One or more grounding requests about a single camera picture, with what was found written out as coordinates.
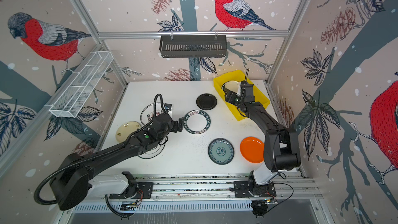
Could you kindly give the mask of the white plate dark green rim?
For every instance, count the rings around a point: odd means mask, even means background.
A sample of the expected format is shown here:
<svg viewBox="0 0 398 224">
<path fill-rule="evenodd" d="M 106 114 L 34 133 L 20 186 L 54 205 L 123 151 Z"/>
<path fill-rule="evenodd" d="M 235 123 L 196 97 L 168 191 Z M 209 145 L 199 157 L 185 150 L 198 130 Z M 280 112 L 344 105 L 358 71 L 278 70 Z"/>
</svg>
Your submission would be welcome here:
<svg viewBox="0 0 398 224">
<path fill-rule="evenodd" d="M 210 116 L 202 110 L 188 112 L 183 118 L 183 127 L 190 134 L 205 133 L 211 125 Z"/>
</svg>

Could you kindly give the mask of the yellow plastic bin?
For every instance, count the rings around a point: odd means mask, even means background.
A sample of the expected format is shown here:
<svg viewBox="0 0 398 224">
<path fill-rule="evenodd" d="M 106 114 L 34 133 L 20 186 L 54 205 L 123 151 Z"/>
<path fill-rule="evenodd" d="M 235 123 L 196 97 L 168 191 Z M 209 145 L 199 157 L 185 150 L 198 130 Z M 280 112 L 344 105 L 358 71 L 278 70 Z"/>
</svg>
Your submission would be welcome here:
<svg viewBox="0 0 398 224">
<path fill-rule="evenodd" d="M 221 87 L 226 82 L 229 82 L 229 81 L 241 82 L 244 79 L 245 79 L 245 74 L 241 70 L 235 70 L 232 72 L 228 72 L 228 73 L 225 73 L 225 74 L 220 75 L 213 79 L 215 90 L 220 95 L 220 97 L 223 99 L 224 103 L 226 104 L 226 106 L 228 107 L 228 109 L 230 110 L 230 112 L 232 113 L 232 115 L 235 117 L 235 119 L 237 121 L 241 121 L 244 118 L 243 118 L 243 116 L 240 115 L 236 106 L 226 102 L 225 93 Z M 252 84 L 254 86 L 255 101 L 260 102 L 264 106 L 264 108 L 267 109 L 267 107 L 271 104 L 269 98 L 266 95 L 264 95 L 263 92 L 260 91 L 260 89 L 251 80 L 248 79 L 247 81 L 249 84 Z"/>
</svg>

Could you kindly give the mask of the white plate green band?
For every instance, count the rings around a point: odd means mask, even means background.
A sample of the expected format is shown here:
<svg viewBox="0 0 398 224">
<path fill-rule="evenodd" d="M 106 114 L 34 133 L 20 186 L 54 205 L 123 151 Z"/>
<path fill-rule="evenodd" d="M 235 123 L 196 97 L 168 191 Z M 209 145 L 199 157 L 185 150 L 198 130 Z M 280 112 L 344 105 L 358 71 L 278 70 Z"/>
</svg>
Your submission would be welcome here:
<svg viewBox="0 0 398 224">
<path fill-rule="evenodd" d="M 240 94 L 240 82 L 237 82 L 237 81 L 234 81 L 234 80 L 225 82 L 222 85 L 221 89 L 223 90 L 223 92 L 225 94 L 227 94 L 229 92 L 234 92 L 237 95 L 239 95 Z"/>
</svg>

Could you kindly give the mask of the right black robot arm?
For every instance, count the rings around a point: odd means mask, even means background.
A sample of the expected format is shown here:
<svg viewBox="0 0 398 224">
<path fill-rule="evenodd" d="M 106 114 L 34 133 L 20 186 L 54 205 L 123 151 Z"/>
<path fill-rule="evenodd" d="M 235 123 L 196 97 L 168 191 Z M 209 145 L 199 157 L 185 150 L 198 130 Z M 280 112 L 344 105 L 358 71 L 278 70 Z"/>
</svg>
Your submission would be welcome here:
<svg viewBox="0 0 398 224">
<path fill-rule="evenodd" d="M 254 85 L 247 81 L 228 81 L 222 86 L 225 100 L 252 120 L 264 133 L 263 164 L 249 175 L 249 190 L 258 195 L 280 170 L 290 171 L 301 165 L 297 132 L 275 120 L 263 104 L 255 100 Z"/>
</svg>

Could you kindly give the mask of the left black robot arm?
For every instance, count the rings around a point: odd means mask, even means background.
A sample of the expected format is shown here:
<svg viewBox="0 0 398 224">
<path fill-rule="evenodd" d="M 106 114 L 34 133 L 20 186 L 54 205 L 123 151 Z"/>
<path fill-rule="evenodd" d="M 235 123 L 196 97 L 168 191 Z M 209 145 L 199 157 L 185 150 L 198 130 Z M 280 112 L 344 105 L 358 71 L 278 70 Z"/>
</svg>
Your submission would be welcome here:
<svg viewBox="0 0 398 224">
<path fill-rule="evenodd" d="M 142 128 L 129 134 L 126 140 L 91 155 L 68 155 L 58 170 L 47 176 L 36 188 L 34 201 L 40 205 L 57 204 L 62 211 L 77 206 L 88 195 L 90 180 L 120 162 L 155 148 L 171 132 L 183 130 L 183 118 L 173 120 L 166 109 L 152 117 Z"/>
</svg>

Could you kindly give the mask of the white plate red characters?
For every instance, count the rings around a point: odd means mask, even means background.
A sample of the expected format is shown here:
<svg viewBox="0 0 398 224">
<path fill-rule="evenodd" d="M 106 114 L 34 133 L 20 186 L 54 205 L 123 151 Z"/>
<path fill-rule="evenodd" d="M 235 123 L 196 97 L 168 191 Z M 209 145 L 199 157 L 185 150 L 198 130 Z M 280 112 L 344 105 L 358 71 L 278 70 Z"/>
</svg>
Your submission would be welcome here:
<svg viewBox="0 0 398 224">
<path fill-rule="evenodd" d="M 157 103 L 156 104 L 156 111 L 154 111 L 154 106 L 153 103 L 149 104 L 148 106 L 146 106 L 143 111 L 140 114 L 140 122 L 142 125 L 146 125 L 148 124 L 153 116 L 158 116 L 160 114 L 163 114 L 164 111 L 161 108 L 161 103 Z"/>
</svg>

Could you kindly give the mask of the black round plate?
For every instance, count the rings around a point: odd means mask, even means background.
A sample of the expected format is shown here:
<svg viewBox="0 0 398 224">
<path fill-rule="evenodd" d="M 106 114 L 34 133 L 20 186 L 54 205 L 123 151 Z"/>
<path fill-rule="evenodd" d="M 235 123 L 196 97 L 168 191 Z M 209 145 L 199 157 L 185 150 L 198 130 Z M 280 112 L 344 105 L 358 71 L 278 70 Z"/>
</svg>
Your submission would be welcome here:
<svg viewBox="0 0 398 224">
<path fill-rule="evenodd" d="M 199 109 L 209 111 L 217 106 L 217 98 L 209 93 L 204 93 L 198 96 L 196 104 Z"/>
</svg>

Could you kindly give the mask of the cream yellow small plate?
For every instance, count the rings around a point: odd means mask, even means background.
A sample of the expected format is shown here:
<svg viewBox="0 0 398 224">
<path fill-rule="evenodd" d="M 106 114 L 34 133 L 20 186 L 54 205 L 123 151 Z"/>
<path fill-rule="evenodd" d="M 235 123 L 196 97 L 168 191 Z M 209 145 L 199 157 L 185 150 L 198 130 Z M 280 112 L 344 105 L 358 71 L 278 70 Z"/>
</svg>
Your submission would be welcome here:
<svg viewBox="0 0 398 224">
<path fill-rule="evenodd" d="M 141 128 L 141 124 L 136 121 L 129 121 L 122 124 L 116 131 L 116 141 L 119 143 L 124 142 L 127 137 Z"/>
</svg>

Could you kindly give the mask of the teal patterned plate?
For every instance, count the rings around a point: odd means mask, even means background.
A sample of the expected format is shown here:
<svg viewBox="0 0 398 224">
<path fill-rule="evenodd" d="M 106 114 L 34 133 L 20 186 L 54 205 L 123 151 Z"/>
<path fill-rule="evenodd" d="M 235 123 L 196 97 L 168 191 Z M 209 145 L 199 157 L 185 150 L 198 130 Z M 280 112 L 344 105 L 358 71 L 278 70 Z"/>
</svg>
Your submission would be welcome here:
<svg viewBox="0 0 398 224">
<path fill-rule="evenodd" d="M 208 146 L 208 156 L 215 164 L 226 165 L 233 160 L 235 150 L 231 142 L 226 139 L 218 138 L 210 142 Z"/>
</svg>

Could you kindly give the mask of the black hanging basket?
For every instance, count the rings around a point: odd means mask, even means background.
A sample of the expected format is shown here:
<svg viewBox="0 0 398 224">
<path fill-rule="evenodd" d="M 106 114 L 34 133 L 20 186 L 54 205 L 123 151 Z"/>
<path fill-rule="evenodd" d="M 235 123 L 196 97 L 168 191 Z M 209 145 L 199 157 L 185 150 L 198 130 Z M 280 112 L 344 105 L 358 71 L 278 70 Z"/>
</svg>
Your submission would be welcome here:
<svg viewBox="0 0 398 224">
<path fill-rule="evenodd" d="M 163 58 L 222 58 L 227 55 L 225 35 L 162 36 L 159 46 Z"/>
</svg>

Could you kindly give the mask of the horizontal aluminium bar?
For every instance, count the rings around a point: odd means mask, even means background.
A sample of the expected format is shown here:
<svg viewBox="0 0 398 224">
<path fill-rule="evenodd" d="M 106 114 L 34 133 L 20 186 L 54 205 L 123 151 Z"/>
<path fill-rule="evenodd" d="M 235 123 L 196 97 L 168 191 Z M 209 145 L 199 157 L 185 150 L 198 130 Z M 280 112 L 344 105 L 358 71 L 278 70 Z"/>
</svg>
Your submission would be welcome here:
<svg viewBox="0 0 398 224">
<path fill-rule="evenodd" d="M 226 37 L 288 37 L 290 31 L 279 30 L 251 30 L 251 31 L 185 31 L 185 32 L 98 32 L 97 37 L 101 40 L 109 39 L 157 39 L 161 36 L 202 36 L 213 37 L 225 35 Z"/>
</svg>

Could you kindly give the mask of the aluminium rail base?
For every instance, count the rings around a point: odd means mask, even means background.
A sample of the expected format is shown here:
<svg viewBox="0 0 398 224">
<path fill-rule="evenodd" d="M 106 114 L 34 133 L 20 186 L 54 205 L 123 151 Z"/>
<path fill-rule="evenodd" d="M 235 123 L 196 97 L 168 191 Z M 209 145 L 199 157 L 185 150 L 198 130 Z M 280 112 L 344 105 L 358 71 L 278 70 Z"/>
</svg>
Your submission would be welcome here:
<svg viewBox="0 0 398 224">
<path fill-rule="evenodd" d="M 239 177 L 144 177 L 137 180 L 132 197 L 90 194 L 72 213 L 155 214 L 250 211 L 263 215 L 290 200 L 323 199 L 315 182 L 297 175 L 286 181 L 276 178 L 262 193 L 249 190 L 248 178 Z"/>
</svg>

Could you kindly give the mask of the aluminium corner post left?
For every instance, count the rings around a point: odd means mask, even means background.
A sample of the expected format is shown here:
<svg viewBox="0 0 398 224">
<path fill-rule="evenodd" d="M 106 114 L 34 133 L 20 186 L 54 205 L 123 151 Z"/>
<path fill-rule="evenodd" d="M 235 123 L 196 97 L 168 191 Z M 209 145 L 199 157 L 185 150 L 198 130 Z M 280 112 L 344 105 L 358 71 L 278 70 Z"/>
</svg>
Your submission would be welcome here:
<svg viewBox="0 0 398 224">
<path fill-rule="evenodd" d="M 94 39 L 97 46 L 100 46 L 103 51 L 110 51 L 110 49 L 107 47 L 104 41 L 100 40 L 98 29 L 95 26 L 94 21 L 90 17 L 89 11 L 84 6 L 82 0 L 69 0 L 69 1 L 77 11 L 81 20 L 84 22 L 84 25 L 88 29 L 89 33 L 92 35 L 92 38 Z M 129 82 L 127 81 L 125 74 L 123 73 L 116 58 L 114 58 L 113 62 L 110 64 L 110 67 L 113 69 L 114 74 L 118 78 L 120 84 L 125 88 Z"/>
</svg>

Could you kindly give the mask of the aluminium corner post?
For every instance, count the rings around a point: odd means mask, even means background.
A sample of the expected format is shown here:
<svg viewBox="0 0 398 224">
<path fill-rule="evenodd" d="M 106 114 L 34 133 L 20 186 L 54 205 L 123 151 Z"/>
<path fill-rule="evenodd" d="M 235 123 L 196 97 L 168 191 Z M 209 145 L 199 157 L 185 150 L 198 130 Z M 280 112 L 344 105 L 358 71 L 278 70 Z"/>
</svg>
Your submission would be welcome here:
<svg viewBox="0 0 398 224">
<path fill-rule="evenodd" d="M 89 11 L 84 6 L 82 0 L 69 0 L 69 1 L 77 11 L 81 20 L 84 22 L 84 25 L 88 29 L 89 33 L 92 35 L 92 38 L 94 39 L 97 46 L 100 46 L 103 51 L 110 51 L 110 49 L 107 47 L 104 41 L 100 40 L 98 29 L 95 26 L 94 21 L 90 17 Z M 129 82 L 127 81 L 125 74 L 123 73 L 116 58 L 114 58 L 113 62 L 110 64 L 110 67 L 113 69 L 114 74 L 118 78 L 120 84 L 125 88 Z"/>
<path fill-rule="evenodd" d="M 299 28 L 300 22 L 302 21 L 310 2 L 311 2 L 311 0 L 300 0 L 299 1 L 299 4 L 295 11 L 294 17 L 293 17 L 292 22 L 288 29 L 288 36 L 284 39 L 282 46 L 279 50 L 278 56 L 276 57 L 273 67 L 269 73 L 269 76 L 267 79 L 268 86 L 271 86 L 272 83 L 274 82 L 277 72 L 283 62 L 285 55 L 287 54 L 289 46 L 291 45 L 291 43 L 293 41 L 293 38 L 297 32 L 297 29 Z"/>
</svg>

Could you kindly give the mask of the aluminium corner post right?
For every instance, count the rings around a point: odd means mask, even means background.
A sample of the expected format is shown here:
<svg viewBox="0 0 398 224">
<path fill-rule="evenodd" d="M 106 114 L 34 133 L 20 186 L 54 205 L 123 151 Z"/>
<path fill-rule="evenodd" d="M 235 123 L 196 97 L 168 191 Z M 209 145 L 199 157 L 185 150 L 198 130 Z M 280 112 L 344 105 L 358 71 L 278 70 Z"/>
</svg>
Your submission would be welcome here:
<svg viewBox="0 0 398 224">
<path fill-rule="evenodd" d="M 282 46 L 279 50 L 278 56 L 276 57 L 273 67 L 269 73 L 269 76 L 267 79 L 268 86 L 271 86 L 272 83 L 274 82 L 277 72 L 283 62 L 285 55 L 287 54 L 289 46 L 291 45 L 291 43 L 293 41 L 293 38 L 297 32 L 297 29 L 299 28 L 300 22 L 302 21 L 310 2 L 311 2 L 311 0 L 300 0 L 299 1 L 299 4 L 295 11 L 294 17 L 293 17 L 292 22 L 288 29 L 288 36 L 284 39 Z"/>
</svg>

